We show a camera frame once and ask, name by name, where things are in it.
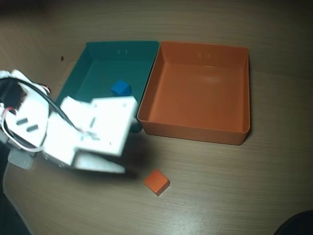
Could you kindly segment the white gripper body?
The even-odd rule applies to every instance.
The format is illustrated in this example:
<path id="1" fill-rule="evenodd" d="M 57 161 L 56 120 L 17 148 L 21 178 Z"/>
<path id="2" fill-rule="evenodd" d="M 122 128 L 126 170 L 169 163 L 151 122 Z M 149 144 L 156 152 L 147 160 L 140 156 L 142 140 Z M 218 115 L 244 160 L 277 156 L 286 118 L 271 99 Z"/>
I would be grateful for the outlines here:
<path id="1" fill-rule="evenodd" d="M 61 110 L 73 124 L 50 115 L 46 153 L 64 164 L 71 164 L 78 151 L 121 156 L 137 106 L 133 96 L 94 98 L 90 103 L 67 96 Z"/>

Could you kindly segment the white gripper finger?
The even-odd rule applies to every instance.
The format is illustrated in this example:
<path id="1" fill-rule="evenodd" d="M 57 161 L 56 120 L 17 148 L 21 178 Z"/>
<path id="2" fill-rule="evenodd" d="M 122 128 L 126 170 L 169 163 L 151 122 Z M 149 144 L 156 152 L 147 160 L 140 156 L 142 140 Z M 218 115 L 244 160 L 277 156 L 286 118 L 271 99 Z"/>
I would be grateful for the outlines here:
<path id="1" fill-rule="evenodd" d="M 125 173 L 124 166 L 113 161 L 107 160 L 104 157 L 93 153 L 76 154 L 76 156 L 74 157 L 72 167 L 74 169 L 85 171 L 116 173 L 116 174 Z"/>

